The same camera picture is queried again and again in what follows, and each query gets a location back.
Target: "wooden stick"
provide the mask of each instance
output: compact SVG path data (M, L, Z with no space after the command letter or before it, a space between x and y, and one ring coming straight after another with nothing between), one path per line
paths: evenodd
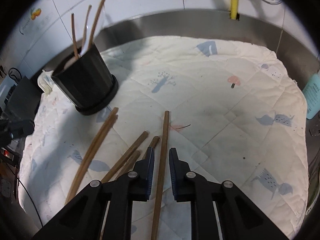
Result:
M159 136L154 136L154 138L152 139L152 141L149 144L149 147L152 147L153 149L157 146L158 142L160 140ZM144 156L142 157L142 159L145 159L148 153L148 149L146 150Z
M111 113L109 114L108 118L105 120L103 125L101 126L100 130L98 131L97 135L92 140L86 154L84 155L84 158L77 170L77 173L72 181L68 196L66 198L65 204L67 204L71 199L74 198L76 195L78 188L80 186L80 183L87 172L89 165L96 155L97 151L99 150L104 138L107 136L110 129L113 127L114 123L116 122L118 116L116 113L118 112L118 108L115 107Z
M148 137L148 132L144 131L139 138L130 146L129 149L121 156L115 165L108 171L108 173L101 180L102 183L106 183L119 171L119 169L125 164L125 162L131 157L134 151L140 146L141 143Z
M81 49L84 47L85 40L87 39L87 24L88 24L88 19L89 19L89 13L91 11L92 5L89 4L88 10L87 10L87 15L85 17L85 22L84 22L84 28L83 28L83 37L82 37L82 45Z
M76 60L79 59L77 41L76 41L76 31L75 31L75 14L71 14L71 30L72 30L72 42L73 42L73 52L75 54Z
M134 164L136 163L136 161L138 160L138 158L140 157L141 152L140 151L135 151L133 153L133 155L130 157L130 159L126 162L126 164L122 167L121 171L119 172L119 174L116 176L117 180L121 175L127 173L128 171L130 171Z
M96 27L97 27L98 19L99 19L99 16L100 16L100 13L101 13L102 6L103 6L103 4L104 4L104 1L105 1L105 0L101 0L101 1L100 1L98 10L97 10L97 12L96 12L96 16L95 16L95 18L94 18L94 22L93 22L93 25L92 25L92 30L91 30L91 33L90 33L88 49L90 49L90 47L91 47L91 45L92 45L92 43L93 43L94 31L95 31L95 29L96 29Z
M158 237L158 227L159 227L161 201L162 201L163 184L164 184L165 162L167 159L167 151L168 151L167 148L168 148L168 135L169 135L169 114L170 114L169 111L164 112L158 183L157 183L157 190L156 190L155 209L153 211L151 240L156 240Z

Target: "bird print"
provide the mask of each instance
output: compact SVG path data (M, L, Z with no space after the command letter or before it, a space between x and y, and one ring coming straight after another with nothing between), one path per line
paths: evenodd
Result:
M293 193L293 189L290 184L288 184L288 183L278 184L276 179L272 176L272 174L267 169L263 169L263 171L260 173L260 175L256 176L252 181L254 181L256 179L258 181L260 181L260 183L266 189L268 189L272 192L271 199L273 199L273 196L274 196L277 189L278 189L278 192L280 195L286 195L288 193L291 193L291 194Z

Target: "chopstick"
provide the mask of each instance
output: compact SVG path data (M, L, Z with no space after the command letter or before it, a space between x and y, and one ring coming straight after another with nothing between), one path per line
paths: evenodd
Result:
M168 148L168 137L169 137L169 115L170 115L169 111L164 112L158 183L157 183L157 189L156 189L155 209L153 211L151 240L156 240L158 237L161 201L162 201L163 184L164 184L164 171L165 171L165 163L167 159L167 148Z
M115 107L111 113L109 114L108 118L105 120L105 122L103 123L103 125L101 126L101 128L99 129L97 135L94 137L94 139L92 140L87 152L84 155L84 158L77 170L77 173L72 181L70 190L68 192L68 196L66 198L66 202L65 205L74 198L74 196L76 195L78 188L80 186L80 183L85 175L85 173L87 172L89 165L92 161L92 159L94 158L94 156L96 155L97 151L99 150L103 140L105 139L105 137L107 136L108 132L110 131L110 129L113 127L114 123L116 122L118 115L116 115L116 113L118 112L118 108Z
M136 163L136 161L140 157L140 154L141 154L140 151L135 151L133 153L133 155L130 157L130 159L123 166L123 168L121 169L119 174L116 176L115 180L117 180L121 175L127 173L128 171L130 171L133 168L134 164Z
M83 37L82 37L82 45L81 45L81 49L84 46L85 40L87 39L87 23L88 23L88 19L89 19L89 13L91 11L92 5L89 4L88 6L88 10L87 10L87 15L85 17L85 22L84 22L84 28L83 28Z
M106 183L119 171L119 169L125 164L125 162L131 157L134 151L140 146L141 143L148 137L148 132L144 131L139 138L127 149L124 155L116 162L115 165L108 171L108 173L101 180L102 183Z
M149 147L152 147L153 149L157 146L158 142L160 140L160 137L159 136L154 136L152 141L150 142L149 144ZM147 156L147 153L148 153L148 150L146 150L144 156L142 157L142 159L145 159L146 156Z
M92 30L91 30L91 33L90 33L88 49L90 49L90 47L91 47L91 45L92 45L92 43L93 43L94 31L95 31L95 29L96 29L96 27L97 27L98 19L99 19L99 16L100 16L100 13L101 13L102 6L103 6L103 4L104 4L104 1L105 1L105 0L101 0L101 1L100 1L98 10L97 10L97 12L96 12L96 16L95 16L95 18L94 18L94 22L93 22L93 25L92 25Z
M75 14L71 14L71 30L72 30L72 42L73 42L73 52L75 54L76 60L79 59L77 41L76 41L76 31L75 31Z

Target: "silver screw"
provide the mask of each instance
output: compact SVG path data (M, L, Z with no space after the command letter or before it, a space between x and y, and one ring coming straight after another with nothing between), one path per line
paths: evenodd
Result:
M128 173L128 177L129 178L135 178L135 177L137 177L138 176L138 173L136 172L136 171L130 171L129 173Z
M227 188L232 188L233 187L233 183L229 180L226 180L223 185Z
M192 172L192 171L189 171L189 172L186 173L186 176L188 178L190 178L190 179L193 179L196 176L196 174L194 172Z
M90 182L91 187L97 187L99 185L100 185L100 181L98 181L98 180L93 180Z

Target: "teal bottle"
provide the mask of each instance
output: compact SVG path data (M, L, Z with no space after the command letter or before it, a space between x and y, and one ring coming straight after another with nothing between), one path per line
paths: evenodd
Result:
M308 104L307 118L312 119L320 110L320 71L310 77L302 93Z

